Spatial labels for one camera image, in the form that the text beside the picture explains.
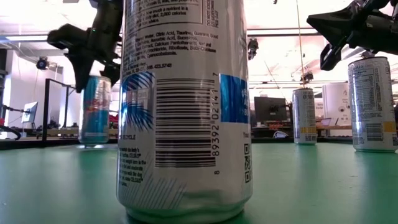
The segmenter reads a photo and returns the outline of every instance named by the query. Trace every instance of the fluorescent light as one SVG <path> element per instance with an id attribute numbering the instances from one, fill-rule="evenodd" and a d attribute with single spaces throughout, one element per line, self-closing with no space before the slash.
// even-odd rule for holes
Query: fluorescent light
<path id="1" fill-rule="evenodd" d="M 47 35 L 0 35 L 0 43 L 10 42 L 46 42 Z"/>
<path id="2" fill-rule="evenodd" d="M 310 83 L 309 84 L 323 84 L 323 83 L 325 83 L 325 84 L 328 84 L 328 83 L 348 83 L 348 81 L 344 81 L 344 80 L 342 80 L 342 81 L 310 81 Z"/>
<path id="3" fill-rule="evenodd" d="M 301 29 L 301 34 L 317 34 L 316 29 Z M 299 29 L 253 29 L 248 30 L 248 35 L 298 35 Z"/>

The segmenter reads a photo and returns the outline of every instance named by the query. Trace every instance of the computer monitor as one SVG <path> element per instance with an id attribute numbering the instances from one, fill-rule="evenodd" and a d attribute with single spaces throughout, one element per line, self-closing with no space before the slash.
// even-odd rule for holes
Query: computer monitor
<path id="1" fill-rule="evenodd" d="M 254 110 L 257 122 L 287 121 L 284 98 L 254 97 Z"/>
<path id="2" fill-rule="evenodd" d="M 35 123 L 36 111 L 38 102 L 27 103 L 24 107 L 24 114 L 22 115 L 22 123 Z"/>
<path id="3" fill-rule="evenodd" d="M 338 118 L 325 118 L 321 120 L 322 126 L 335 126 Z"/>

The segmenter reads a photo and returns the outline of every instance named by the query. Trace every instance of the can bottom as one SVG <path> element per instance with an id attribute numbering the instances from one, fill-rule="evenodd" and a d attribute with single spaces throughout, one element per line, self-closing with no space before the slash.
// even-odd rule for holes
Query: can bottom
<path id="1" fill-rule="evenodd" d="M 243 208 L 244 203 L 239 203 L 235 206 L 222 207 L 221 209 L 204 208 L 175 216 L 170 216 L 172 213 L 170 210 L 153 213 L 150 210 L 126 208 L 126 211 L 130 217 L 145 223 L 208 224 L 229 220 L 241 213 Z"/>
<path id="2" fill-rule="evenodd" d="M 397 149 L 355 149 L 357 152 L 395 153 Z"/>
<path id="3" fill-rule="evenodd" d="M 300 142 L 295 142 L 295 144 L 304 145 L 304 146 L 313 146 L 313 145 L 316 145 L 316 142 L 312 142 L 312 143 L 300 143 Z"/>
<path id="4" fill-rule="evenodd" d="M 79 139 L 80 144 L 84 144 L 87 146 L 95 146 L 97 144 L 106 144 L 109 139 Z"/>

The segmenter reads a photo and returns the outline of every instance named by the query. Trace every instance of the security camera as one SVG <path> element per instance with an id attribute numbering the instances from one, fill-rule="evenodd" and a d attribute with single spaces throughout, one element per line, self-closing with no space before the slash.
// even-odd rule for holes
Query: security camera
<path id="1" fill-rule="evenodd" d="M 249 60 L 252 60 L 254 56 L 257 55 L 258 49 L 259 49 L 259 42 L 257 42 L 257 39 L 250 39 L 248 44 Z"/>
<path id="2" fill-rule="evenodd" d="M 40 57 L 36 63 L 36 68 L 40 70 L 46 70 L 48 65 L 49 62 L 47 61 L 47 57 Z"/>
<path id="3" fill-rule="evenodd" d="M 309 82 L 313 80 L 313 73 L 311 71 L 304 73 L 304 81 Z"/>

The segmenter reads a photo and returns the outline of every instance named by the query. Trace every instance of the silver can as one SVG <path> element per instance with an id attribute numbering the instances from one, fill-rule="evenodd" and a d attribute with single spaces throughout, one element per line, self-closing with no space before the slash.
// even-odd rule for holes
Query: silver can
<path id="1" fill-rule="evenodd" d="M 293 91 L 293 127 L 294 143 L 317 143 L 315 102 L 312 89 L 304 88 Z"/>
<path id="2" fill-rule="evenodd" d="M 357 151 L 397 150 L 390 65 L 373 57 L 348 65 L 353 145 Z"/>
<path id="3" fill-rule="evenodd" d="M 225 221 L 252 195 L 243 0 L 125 2 L 118 200 L 146 223 Z"/>

